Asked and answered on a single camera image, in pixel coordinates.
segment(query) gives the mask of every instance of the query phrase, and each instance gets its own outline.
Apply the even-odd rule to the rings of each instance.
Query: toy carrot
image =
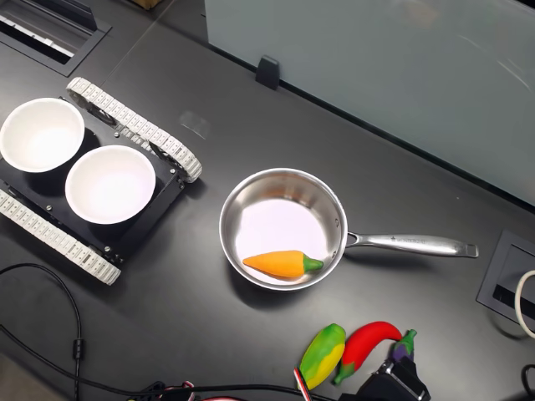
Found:
[[[358,329],[345,344],[342,366],[338,376],[334,378],[334,384],[342,383],[342,380],[355,373],[381,341],[399,341],[401,337],[400,331],[387,322],[373,322]]]
[[[306,256],[300,251],[279,251],[243,259],[243,264],[273,276],[295,278],[306,272],[321,269],[322,261]]]

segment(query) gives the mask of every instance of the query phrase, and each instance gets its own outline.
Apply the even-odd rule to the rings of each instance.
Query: frosted glass partition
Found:
[[[535,10],[206,0],[210,43],[535,205]]]

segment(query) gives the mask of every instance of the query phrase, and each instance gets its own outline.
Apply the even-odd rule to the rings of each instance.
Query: toy vegetable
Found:
[[[243,259],[243,264],[273,276],[295,278],[306,272],[321,269],[322,261],[306,256],[300,251],[279,251]]]
[[[331,324],[319,332],[304,353],[299,370],[309,389],[323,382],[336,368],[344,352],[345,330]]]
[[[340,384],[342,380],[355,373],[381,341],[385,339],[399,341],[401,337],[400,331],[387,322],[373,322],[358,329],[345,344],[342,366],[334,378],[334,383]]]
[[[396,362],[400,362],[404,357],[407,357],[411,361],[415,360],[415,335],[416,330],[409,330],[409,332],[394,345],[392,359]]]

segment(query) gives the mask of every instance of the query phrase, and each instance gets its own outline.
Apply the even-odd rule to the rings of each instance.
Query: black table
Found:
[[[186,143],[204,166],[201,178],[181,194],[112,287],[0,217],[0,266],[43,263],[74,292],[88,342],[82,375],[132,390],[157,379],[293,386],[293,365],[320,328],[336,322],[352,332],[385,320],[418,331],[416,361],[433,399],[521,394],[520,369],[534,362],[535,342],[500,334],[476,294],[502,229],[535,241],[535,216],[295,94],[264,88],[246,69],[181,36],[175,25],[180,2],[168,5],[159,6],[166,12],[153,24],[157,15],[119,0],[94,2],[97,15],[114,28],[72,76],[101,85]],[[26,100],[64,95],[68,81],[0,46],[0,120]],[[210,124],[205,138],[180,126],[186,111]],[[449,236],[476,243],[481,255],[444,259],[353,249],[317,286],[289,294],[257,289],[227,263],[218,219],[240,180],[271,167],[306,170],[324,180],[343,202],[352,230]],[[2,277],[0,322],[72,369],[74,318],[55,287],[29,269]],[[378,346],[339,389],[324,383],[317,391],[334,398],[355,392],[388,345]],[[71,396],[71,381],[6,338],[0,337],[0,349]],[[87,386],[82,396],[123,399]]]

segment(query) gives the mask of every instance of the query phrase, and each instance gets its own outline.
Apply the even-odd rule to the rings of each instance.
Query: pan rim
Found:
[[[307,282],[301,282],[299,284],[290,285],[290,286],[280,286],[277,284],[271,284],[264,282],[262,280],[257,279],[256,277],[252,277],[248,275],[245,271],[243,271],[241,266],[237,266],[237,264],[234,261],[234,258],[231,257],[230,251],[227,249],[225,245],[225,241],[223,240],[223,218],[227,214],[228,208],[232,204],[232,202],[236,199],[236,197],[241,193],[241,191],[252,181],[257,180],[259,177],[262,177],[263,175],[271,175],[271,174],[277,174],[277,173],[284,173],[284,174],[295,174],[299,175],[307,180],[312,181],[314,184],[318,185],[322,190],[325,191],[325,193],[331,197],[332,202],[335,204],[335,206],[339,209],[339,219],[340,219],[340,225],[342,230],[342,239],[339,243],[339,248],[336,251],[336,255],[334,259],[329,263],[329,266],[319,273],[316,277],[314,277],[312,280]],[[348,233],[348,223],[347,218],[345,215],[344,207],[342,206],[342,203],[336,196],[333,190],[330,189],[330,187],[325,184],[323,181],[321,181],[318,177],[315,175],[311,175],[305,171],[302,170],[296,170],[296,169],[290,169],[290,168],[273,168],[268,170],[262,170],[258,171],[257,173],[253,175],[249,175],[247,178],[242,180],[236,187],[231,191],[231,193],[228,195],[227,199],[225,200],[225,203],[223,204],[221,214],[219,215],[219,241],[221,242],[223,251],[225,252],[225,257],[227,258],[228,262],[234,267],[234,270],[236,270],[238,273],[240,273],[244,278],[246,278],[248,281],[260,286],[264,287],[270,290],[275,291],[296,291],[301,290],[306,287],[310,287],[313,284],[316,284],[320,281],[322,281],[326,276],[328,276],[334,268],[339,264],[340,259],[342,258],[342,255],[344,254],[345,246],[347,244],[347,233]]]

